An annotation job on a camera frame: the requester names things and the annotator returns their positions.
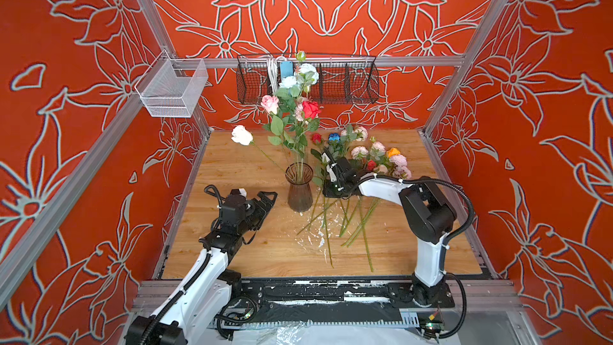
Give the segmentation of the dark red rose stem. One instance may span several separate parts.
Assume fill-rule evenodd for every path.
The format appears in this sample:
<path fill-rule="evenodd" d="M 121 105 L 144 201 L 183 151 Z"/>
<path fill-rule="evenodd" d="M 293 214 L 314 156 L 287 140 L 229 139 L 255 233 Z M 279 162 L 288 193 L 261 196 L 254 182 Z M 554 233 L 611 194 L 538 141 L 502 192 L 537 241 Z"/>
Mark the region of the dark red rose stem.
<path fill-rule="evenodd" d="M 377 165 L 377 163 L 375 161 L 370 160 L 370 161 L 367 162 L 366 169 L 367 169 L 368 172 L 373 172 L 377 166 L 378 165 Z"/>

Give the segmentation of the white rose stem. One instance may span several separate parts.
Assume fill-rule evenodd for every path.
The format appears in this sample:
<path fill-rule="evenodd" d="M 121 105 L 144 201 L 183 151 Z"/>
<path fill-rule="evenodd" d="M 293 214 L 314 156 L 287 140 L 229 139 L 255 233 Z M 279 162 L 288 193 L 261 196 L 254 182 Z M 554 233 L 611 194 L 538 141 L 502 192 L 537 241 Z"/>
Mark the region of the white rose stem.
<path fill-rule="evenodd" d="M 282 173 L 285 173 L 286 170 L 284 168 L 282 168 L 270 155 L 268 155 L 256 142 L 255 142 L 255 138 L 254 135 L 249 132 L 244 126 L 242 125 L 238 125 L 235 126 L 233 128 L 233 130 L 231 131 L 231 139 L 242 146 L 254 146 L 255 148 L 257 148 L 257 150 L 260 151 L 260 153 L 263 154 L 263 156 L 265 156 L 265 158 L 268 159 L 268 161 L 270 161 L 277 169 L 279 169 L 279 171 L 281 171 Z"/>

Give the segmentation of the dark ribbed glass vase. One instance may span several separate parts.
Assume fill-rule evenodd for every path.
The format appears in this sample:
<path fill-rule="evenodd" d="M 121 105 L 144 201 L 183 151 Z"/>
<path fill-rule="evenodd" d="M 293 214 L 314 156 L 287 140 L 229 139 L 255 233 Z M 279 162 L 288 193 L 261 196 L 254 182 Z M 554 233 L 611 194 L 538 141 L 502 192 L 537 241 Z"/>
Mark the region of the dark ribbed glass vase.
<path fill-rule="evenodd" d="M 313 205 L 313 196 L 310 183 L 314 177 L 314 170 L 303 161 L 289 165 L 285 172 L 289 183 L 287 201 L 289 207 L 295 212 L 306 212 Z"/>

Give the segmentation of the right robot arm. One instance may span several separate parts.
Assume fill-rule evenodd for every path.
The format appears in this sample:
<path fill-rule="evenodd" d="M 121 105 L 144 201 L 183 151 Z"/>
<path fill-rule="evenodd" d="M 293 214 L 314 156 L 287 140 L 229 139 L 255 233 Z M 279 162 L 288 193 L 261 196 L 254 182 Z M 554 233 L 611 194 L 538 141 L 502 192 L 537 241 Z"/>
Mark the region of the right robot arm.
<path fill-rule="evenodd" d="M 476 215 L 462 188 L 431 177 L 404 180 L 374 172 L 359 175 L 348 159 L 335 159 L 328 149 L 322 153 L 322 164 L 328 175 L 323 186 L 326 197 L 367 196 L 402 206 L 410 230 L 418 239 L 418 259 L 411 276 L 413 301 L 423 308 L 437 302 L 445 291 L 449 243 L 472 225 Z M 442 186 L 455 191 L 466 204 L 467 217 L 459 228 L 453 227 L 458 214 L 440 190 Z"/>

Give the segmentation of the small circuit board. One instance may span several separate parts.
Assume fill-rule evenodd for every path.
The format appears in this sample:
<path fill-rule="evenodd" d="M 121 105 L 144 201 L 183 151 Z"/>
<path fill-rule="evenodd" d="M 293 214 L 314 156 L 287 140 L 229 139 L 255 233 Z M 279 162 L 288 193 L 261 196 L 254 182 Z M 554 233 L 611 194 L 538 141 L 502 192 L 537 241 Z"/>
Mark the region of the small circuit board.
<path fill-rule="evenodd" d="M 421 318 L 419 323 L 421 336 L 426 339 L 437 339 L 445 327 L 438 313 Z"/>

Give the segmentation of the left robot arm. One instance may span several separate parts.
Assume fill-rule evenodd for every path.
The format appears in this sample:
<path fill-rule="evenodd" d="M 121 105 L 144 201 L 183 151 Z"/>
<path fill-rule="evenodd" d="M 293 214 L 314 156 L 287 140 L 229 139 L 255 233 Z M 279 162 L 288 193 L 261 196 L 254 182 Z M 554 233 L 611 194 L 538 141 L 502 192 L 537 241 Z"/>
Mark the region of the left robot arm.
<path fill-rule="evenodd" d="M 278 193 L 262 191 L 248 199 L 245 190 L 235 188 L 222 196 L 215 185 L 206 186 L 204 192 L 215 197 L 218 217 L 210 233 L 199 239 L 202 249 L 196 262 L 150 316 L 134 319 L 125 335 L 127 344 L 198 344 L 211 322 L 242 324 L 257 311 L 258 303 L 247 297 L 246 314 L 228 317 L 223 313 L 229 303 L 242 299 L 241 275 L 228 265 L 242 246 L 251 243 L 245 235 L 261 229 Z"/>

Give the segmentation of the clear acrylic wall bin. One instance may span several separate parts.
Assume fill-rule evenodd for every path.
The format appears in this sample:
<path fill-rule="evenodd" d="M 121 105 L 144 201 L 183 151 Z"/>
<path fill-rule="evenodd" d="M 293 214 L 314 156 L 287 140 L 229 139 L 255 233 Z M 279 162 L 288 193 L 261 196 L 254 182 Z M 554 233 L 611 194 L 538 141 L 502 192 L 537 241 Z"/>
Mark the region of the clear acrylic wall bin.
<path fill-rule="evenodd" d="M 161 51 L 134 89 L 154 118 L 191 118 L 208 83 L 204 59 L 173 58 Z"/>

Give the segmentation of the light blue power strip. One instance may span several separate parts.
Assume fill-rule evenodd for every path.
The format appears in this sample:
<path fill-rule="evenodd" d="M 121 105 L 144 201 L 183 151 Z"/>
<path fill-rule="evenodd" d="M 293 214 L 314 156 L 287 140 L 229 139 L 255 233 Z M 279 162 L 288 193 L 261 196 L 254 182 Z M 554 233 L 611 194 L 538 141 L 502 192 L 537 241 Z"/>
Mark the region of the light blue power strip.
<path fill-rule="evenodd" d="M 281 61 L 279 63 L 279 73 L 282 80 L 294 75 L 294 63 L 292 61 Z"/>

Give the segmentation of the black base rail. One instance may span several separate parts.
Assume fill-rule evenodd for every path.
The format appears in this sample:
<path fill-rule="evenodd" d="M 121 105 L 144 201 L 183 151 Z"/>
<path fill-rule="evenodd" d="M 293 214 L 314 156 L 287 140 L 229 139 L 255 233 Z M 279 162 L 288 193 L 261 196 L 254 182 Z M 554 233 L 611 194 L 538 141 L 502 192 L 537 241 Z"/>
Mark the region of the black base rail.
<path fill-rule="evenodd" d="M 447 284 L 433 293 L 416 292 L 410 278 L 247 278 L 231 286 L 231 298 L 241 298 L 228 311 L 239 312 L 254 301 L 251 324 L 413 324 L 409 315 L 458 304 Z"/>

